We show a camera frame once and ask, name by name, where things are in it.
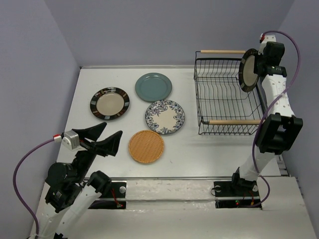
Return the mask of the large black striped plate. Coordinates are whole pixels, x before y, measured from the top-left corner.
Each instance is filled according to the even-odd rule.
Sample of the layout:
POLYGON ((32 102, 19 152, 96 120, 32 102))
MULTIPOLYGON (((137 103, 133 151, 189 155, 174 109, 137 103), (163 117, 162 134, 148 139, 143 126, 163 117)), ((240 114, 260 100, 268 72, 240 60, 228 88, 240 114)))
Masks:
POLYGON ((258 82, 258 75, 254 73, 255 66, 255 55, 258 51, 254 48, 247 50, 239 65, 238 71, 238 81, 242 91, 250 92, 252 91, 258 82))

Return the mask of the small black striped plate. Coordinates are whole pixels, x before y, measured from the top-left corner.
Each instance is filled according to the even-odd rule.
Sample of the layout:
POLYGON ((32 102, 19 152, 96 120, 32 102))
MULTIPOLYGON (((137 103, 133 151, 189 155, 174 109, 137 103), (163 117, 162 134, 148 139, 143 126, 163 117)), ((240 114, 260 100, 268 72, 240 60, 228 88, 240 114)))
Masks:
POLYGON ((129 106, 129 95, 117 87, 106 87, 99 90, 90 101, 91 113, 101 120, 115 120, 121 117, 129 106))

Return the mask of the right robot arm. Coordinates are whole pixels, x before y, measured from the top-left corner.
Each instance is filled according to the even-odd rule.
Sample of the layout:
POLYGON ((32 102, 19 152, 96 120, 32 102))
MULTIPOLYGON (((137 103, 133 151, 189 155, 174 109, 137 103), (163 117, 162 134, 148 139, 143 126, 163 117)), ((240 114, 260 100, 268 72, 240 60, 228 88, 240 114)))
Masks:
POLYGON ((253 189, 262 170, 276 155, 292 147, 302 129, 303 120, 295 116, 290 106, 286 69, 280 66, 284 52, 282 43, 264 41, 259 50, 249 49, 242 57, 240 87, 250 92, 261 82, 267 109, 258 125, 251 156, 232 175, 229 189, 234 195, 253 189))

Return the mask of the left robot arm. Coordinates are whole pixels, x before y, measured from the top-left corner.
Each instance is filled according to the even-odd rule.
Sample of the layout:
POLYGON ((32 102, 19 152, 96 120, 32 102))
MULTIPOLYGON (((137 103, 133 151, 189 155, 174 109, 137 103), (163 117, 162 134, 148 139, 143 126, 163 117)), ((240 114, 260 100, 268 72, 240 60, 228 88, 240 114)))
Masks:
POLYGON ((106 128, 103 122, 86 129, 72 129, 53 137, 70 151, 72 162, 52 164, 45 179, 49 186, 43 213, 36 227, 36 239, 66 239, 71 228, 99 197, 111 190, 112 180, 102 171, 84 178, 96 156, 116 156, 123 132, 120 130, 103 141, 98 138, 106 128))

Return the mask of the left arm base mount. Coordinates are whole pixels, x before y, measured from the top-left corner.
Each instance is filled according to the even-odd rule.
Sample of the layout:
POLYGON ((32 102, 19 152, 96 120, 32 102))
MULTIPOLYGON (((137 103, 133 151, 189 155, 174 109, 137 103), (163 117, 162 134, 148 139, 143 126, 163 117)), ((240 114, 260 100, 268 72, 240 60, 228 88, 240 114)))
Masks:
POLYGON ((111 188, 102 193, 89 209, 124 210, 126 209, 126 181, 112 182, 111 188))

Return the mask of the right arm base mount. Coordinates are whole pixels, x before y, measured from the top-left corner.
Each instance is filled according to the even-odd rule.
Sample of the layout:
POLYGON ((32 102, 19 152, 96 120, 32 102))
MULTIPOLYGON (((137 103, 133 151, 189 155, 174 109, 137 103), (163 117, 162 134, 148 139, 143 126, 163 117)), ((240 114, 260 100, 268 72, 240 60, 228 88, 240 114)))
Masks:
POLYGON ((210 190, 217 209, 239 209, 256 206, 261 202, 259 191, 234 186, 231 181, 214 181, 210 190))

